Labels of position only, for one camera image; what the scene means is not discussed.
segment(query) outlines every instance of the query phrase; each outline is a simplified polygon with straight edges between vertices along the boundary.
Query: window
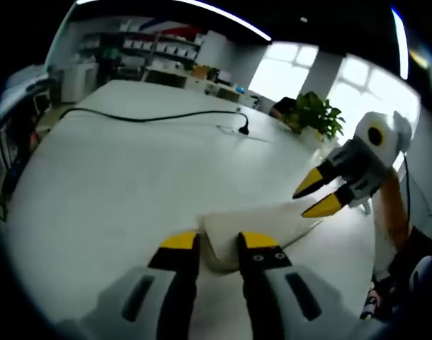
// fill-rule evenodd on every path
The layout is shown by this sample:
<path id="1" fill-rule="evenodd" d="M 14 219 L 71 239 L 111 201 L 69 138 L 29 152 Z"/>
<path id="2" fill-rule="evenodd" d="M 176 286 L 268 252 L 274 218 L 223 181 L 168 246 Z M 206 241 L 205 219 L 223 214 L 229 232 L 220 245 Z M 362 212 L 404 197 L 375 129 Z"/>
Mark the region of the window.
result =
<path id="1" fill-rule="evenodd" d="M 390 116 L 394 111 L 399 112 L 408 118 L 414 135 L 421 110 L 419 96 L 401 79 L 352 56 L 342 62 L 328 99 L 332 106 L 341 109 L 341 116 L 346 121 L 341 123 L 344 136 L 338 135 L 340 145 L 352 138 L 356 125 L 369 111 Z M 400 154 L 394 168 L 398 169 L 402 162 Z"/>
<path id="2" fill-rule="evenodd" d="M 272 101 L 283 97 L 297 98 L 317 53 L 315 46 L 273 43 L 260 62 L 249 90 Z"/>

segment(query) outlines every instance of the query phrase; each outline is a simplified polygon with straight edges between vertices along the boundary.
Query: ceiling light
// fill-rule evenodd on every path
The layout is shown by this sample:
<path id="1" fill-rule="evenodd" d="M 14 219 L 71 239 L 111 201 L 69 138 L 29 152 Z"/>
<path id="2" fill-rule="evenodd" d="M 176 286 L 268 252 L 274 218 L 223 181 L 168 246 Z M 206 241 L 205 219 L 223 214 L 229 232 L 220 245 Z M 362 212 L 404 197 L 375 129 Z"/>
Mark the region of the ceiling light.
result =
<path id="1" fill-rule="evenodd" d="M 76 4 L 82 5 L 82 4 L 86 4 L 87 2 L 92 2 L 92 1 L 96 1 L 96 0 L 77 0 Z"/>
<path id="2" fill-rule="evenodd" d="M 397 33 L 397 42 L 399 43 L 399 58 L 400 58 L 400 77 L 408 79 L 408 43 L 407 35 L 405 34 L 405 27 L 399 14 L 394 8 L 391 8 L 392 15 L 394 16 L 395 32 Z"/>
<path id="3" fill-rule="evenodd" d="M 204 4 L 203 2 L 194 1 L 194 0 L 175 0 L 175 1 L 185 2 L 185 3 L 190 4 L 190 5 L 198 6 L 198 7 L 207 9 L 209 11 L 213 11 L 217 14 L 220 14 L 221 16 L 225 16 L 226 18 L 233 20 L 233 21 L 239 23 L 240 25 L 243 25 L 244 27 L 248 28 L 252 32 L 255 32 L 256 34 L 260 35 L 263 39 L 265 39 L 267 41 L 271 41 L 271 37 L 269 35 L 263 33 L 258 28 L 253 27 L 250 23 L 247 23 L 243 19 L 240 19 L 237 16 L 234 16 L 233 14 L 227 13 L 226 11 L 223 11 L 222 9 L 216 8 L 216 7 L 211 6 L 211 5 Z"/>

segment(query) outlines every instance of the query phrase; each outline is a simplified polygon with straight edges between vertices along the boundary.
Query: floor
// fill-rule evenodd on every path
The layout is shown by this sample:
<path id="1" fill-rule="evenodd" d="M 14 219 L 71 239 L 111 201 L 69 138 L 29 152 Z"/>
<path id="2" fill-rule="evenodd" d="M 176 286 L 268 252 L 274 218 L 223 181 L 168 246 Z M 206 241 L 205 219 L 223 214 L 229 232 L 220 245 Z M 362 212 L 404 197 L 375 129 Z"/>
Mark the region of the floor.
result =
<path id="1" fill-rule="evenodd" d="M 63 112 L 74 105 L 74 103 L 59 103 L 46 112 L 43 117 L 41 117 L 36 127 L 36 131 L 40 138 L 44 138 L 52 127 L 59 121 Z"/>

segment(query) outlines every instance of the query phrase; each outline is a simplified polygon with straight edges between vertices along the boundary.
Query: ceiling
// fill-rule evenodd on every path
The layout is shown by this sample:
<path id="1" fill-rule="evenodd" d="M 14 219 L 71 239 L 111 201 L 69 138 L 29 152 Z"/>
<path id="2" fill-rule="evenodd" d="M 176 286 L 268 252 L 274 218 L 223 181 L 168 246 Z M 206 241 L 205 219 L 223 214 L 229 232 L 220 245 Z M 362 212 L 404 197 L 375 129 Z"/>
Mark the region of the ceiling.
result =
<path id="1" fill-rule="evenodd" d="M 428 0 L 397 0 L 394 4 L 402 15 L 407 30 L 414 41 L 426 41 L 432 48 L 432 5 Z M 44 1 L 35 3 L 22 1 L 17 4 L 19 20 L 25 22 L 25 31 L 29 31 L 33 48 L 25 53 L 23 59 L 13 58 L 13 63 L 44 62 L 50 42 L 60 22 L 72 4 L 69 1 Z M 206 0 L 211 4 L 250 22 L 273 40 L 297 41 L 318 45 L 321 50 L 344 55 L 350 53 L 374 62 L 399 75 L 399 54 L 394 21 L 390 5 L 384 1 L 277 1 L 268 0 L 254 4 L 250 1 Z M 38 7 L 37 25 L 33 17 L 23 15 L 33 12 Z M 211 11 L 177 1 L 142 1 L 142 0 L 98 0 L 77 6 L 72 20 L 85 20 L 101 16 L 152 16 L 173 20 L 216 30 L 237 44 L 266 44 L 263 38 L 247 28 Z M 424 105 L 432 112 L 432 92 L 425 71 L 410 62 L 408 83 L 422 97 Z"/>

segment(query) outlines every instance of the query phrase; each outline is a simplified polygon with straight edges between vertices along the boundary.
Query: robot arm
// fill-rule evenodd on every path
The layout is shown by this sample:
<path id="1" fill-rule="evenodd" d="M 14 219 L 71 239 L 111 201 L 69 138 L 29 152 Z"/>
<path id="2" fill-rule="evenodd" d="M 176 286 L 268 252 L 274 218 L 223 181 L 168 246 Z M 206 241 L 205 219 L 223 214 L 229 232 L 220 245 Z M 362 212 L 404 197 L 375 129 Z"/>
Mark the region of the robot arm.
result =
<path id="1" fill-rule="evenodd" d="M 305 210 L 302 216 L 330 216 L 355 200 L 372 196 L 387 178 L 399 152 L 405 152 L 410 142 L 409 121 L 397 112 L 392 119 L 381 113 L 366 113 L 353 139 L 334 149 L 313 168 L 293 198 L 309 195 L 339 176 L 346 183 Z"/>

